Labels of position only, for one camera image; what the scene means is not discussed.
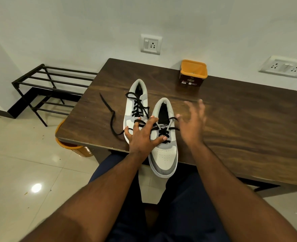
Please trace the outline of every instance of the white sneaker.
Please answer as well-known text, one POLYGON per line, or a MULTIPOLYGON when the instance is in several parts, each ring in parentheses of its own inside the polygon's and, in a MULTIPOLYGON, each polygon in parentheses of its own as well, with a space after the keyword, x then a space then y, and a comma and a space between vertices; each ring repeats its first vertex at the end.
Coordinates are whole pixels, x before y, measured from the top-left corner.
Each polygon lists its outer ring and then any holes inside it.
MULTIPOLYGON (((126 110, 124 117, 124 129, 126 126, 129 128, 129 133, 133 134, 134 122, 140 122, 139 129, 145 126, 148 120, 148 102, 147 102, 147 89, 144 81, 137 79, 126 93, 126 110)), ((125 133, 124 137, 126 142, 129 143, 125 133)))
POLYGON ((161 98, 155 105, 152 115, 159 121, 151 131, 151 140, 164 135, 167 140, 156 146, 149 155, 152 171, 160 178, 171 177, 178 165, 178 147, 175 139, 173 109, 167 98, 161 98))

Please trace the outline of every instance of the orange container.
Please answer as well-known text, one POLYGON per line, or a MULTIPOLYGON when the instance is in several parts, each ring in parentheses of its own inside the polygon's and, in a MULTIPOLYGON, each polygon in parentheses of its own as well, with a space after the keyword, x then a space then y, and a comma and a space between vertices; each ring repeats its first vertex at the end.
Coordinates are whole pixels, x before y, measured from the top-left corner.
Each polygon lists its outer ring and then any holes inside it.
POLYGON ((183 84, 201 86, 208 76, 207 65, 197 61, 182 60, 180 70, 180 81, 183 84))
MULTIPOLYGON (((59 128, 61 127, 61 125, 63 124, 63 122, 65 122, 65 120, 63 120, 57 127, 57 129, 55 130, 55 133, 58 132, 59 128)), ((88 147, 85 146, 78 146, 76 144, 70 144, 70 143, 65 143, 65 142, 61 142, 57 137, 55 138, 55 140, 57 141, 57 143, 61 146, 64 147, 66 149, 70 149, 73 152, 77 153, 78 155, 82 156, 82 157, 90 157, 93 156, 93 154, 91 153, 90 149, 88 147)))

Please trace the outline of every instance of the shoe insole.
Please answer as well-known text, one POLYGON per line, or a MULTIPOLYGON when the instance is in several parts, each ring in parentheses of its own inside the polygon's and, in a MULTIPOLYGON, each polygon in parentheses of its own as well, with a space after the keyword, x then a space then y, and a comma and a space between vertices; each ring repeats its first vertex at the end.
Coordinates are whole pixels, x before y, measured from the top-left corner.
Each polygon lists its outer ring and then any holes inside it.
POLYGON ((169 114, 168 114, 168 107, 166 103, 162 103, 160 112, 159 112, 159 124, 169 125, 169 114))
POLYGON ((140 97, 143 94, 143 90, 140 84, 137 85, 135 89, 135 94, 137 95, 137 97, 140 97))

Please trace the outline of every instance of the dark blue pants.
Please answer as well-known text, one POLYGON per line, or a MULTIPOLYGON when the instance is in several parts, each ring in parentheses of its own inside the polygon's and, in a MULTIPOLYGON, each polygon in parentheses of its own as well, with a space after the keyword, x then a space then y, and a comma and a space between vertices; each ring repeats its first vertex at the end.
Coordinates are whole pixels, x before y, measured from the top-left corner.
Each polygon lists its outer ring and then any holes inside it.
MULTIPOLYGON (((89 182, 126 155, 116 152, 108 156, 89 182)), ((230 241, 195 166, 178 163, 158 206, 159 217, 154 229, 148 232, 137 172, 106 241, 230 241)))

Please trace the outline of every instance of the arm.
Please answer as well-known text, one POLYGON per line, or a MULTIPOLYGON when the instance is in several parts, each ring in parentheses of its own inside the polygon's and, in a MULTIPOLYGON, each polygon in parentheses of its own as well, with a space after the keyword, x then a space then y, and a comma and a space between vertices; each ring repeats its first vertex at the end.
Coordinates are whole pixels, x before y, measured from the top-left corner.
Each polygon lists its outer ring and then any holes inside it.
POLYGON ((234 242, 297 241, 297 231, 266 201, 240 182, 204 144, 205 106, 186 102, 191 119, 177 115, 183 140, 196 161, 203 185, 234 242))
POLYGON ((150 140, 151 117, 141 131, 134 124, 129 139, 129 155, 108 172, 75 193, 51 216, 28 234, 28 241, 104 241, 113 227, 138 168, 152 149, 166 140, 150 140))

